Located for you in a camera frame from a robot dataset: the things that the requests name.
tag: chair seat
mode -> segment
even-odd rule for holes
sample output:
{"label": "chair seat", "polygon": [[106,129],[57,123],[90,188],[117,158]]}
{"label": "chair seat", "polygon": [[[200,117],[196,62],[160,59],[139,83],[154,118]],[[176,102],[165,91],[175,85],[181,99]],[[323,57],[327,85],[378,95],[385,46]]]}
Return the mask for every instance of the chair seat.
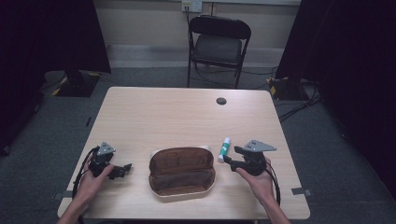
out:
{"label": "chair seat", "polygon": [[230,37],[199,35],[192,58],[195,60],[232,63],[241,60],[242,41]]}

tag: brown pouch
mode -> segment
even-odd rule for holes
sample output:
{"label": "brown pouch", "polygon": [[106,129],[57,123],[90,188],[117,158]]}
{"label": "brown pouch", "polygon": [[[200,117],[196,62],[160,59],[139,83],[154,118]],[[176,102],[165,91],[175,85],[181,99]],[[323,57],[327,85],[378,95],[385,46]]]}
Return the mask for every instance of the brown pouch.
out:
{"label": "brown pouch", "polygon": [[213,154],[204,147],[155,151],[149,162],[151,189],[160,197],[204,193],[215,183]]}

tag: forearm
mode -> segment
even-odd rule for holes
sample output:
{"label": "forearm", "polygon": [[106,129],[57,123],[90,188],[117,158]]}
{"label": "forearm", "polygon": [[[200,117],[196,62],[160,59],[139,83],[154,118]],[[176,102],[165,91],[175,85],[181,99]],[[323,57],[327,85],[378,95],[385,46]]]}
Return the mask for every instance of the forearm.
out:
{"label": "forearm", "polygon": [[86,203],[83,200],[75,199],[67,207],[64,214],[59,218],[57,224],[76,223],[78,216],[82,214]]}
{"label": "forearm", "polygon": [[271,196],[268,198],[259,199],[260,203],[265,209],[271,223],[273,224],[289,224],[289,220],[283,211],[280,209],[276,202],[275,197]]}

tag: chair backrest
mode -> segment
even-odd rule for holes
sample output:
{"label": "chair backrest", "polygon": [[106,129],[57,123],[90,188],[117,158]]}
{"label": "chair backrest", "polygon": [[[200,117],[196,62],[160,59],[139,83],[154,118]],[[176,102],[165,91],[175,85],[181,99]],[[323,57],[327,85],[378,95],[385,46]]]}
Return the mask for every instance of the chair backrest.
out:
{"label": "chair backrest", "polygon": [[202,35],[219,35],[249,41],[251,36],[250,27],[240,20],[201,15],[191,19],[191,32]]}

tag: gray carpet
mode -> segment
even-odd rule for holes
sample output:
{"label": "gray carpet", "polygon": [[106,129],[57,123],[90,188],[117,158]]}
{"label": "gray carpet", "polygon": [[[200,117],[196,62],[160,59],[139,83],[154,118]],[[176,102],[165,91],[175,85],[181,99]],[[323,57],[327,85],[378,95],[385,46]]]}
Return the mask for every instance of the gray carpet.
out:
{"label": "gray carpet", "polygon": [[[245,70],[271,72],[270,68]],[[187,68],[116,68],[111,75],[102,75],[90,98],[55,97],[51,93],[56,86],[44,89],[38,112],[10,145],[10,155],[0,158],[0,223],[56,222],[60,201],[51,198],[67,187],[108,88],[184,88],[186,73]],[[46,85],[62,75],[47,73]],[[242,74],[239,89],[256,89],[269,76]],[[231,85],[234,81],[232,73],[203,77]],[[222,88],[197,80],[191,86]],[[275,101],[276,111],[280,116],[301,103]],[[296,113],[282,127],[302,185],[313,192],[307,197],[311,217],[293,223],[395,222],[396,203],[366,159],[342,137],[342,125],[323,103]]]}

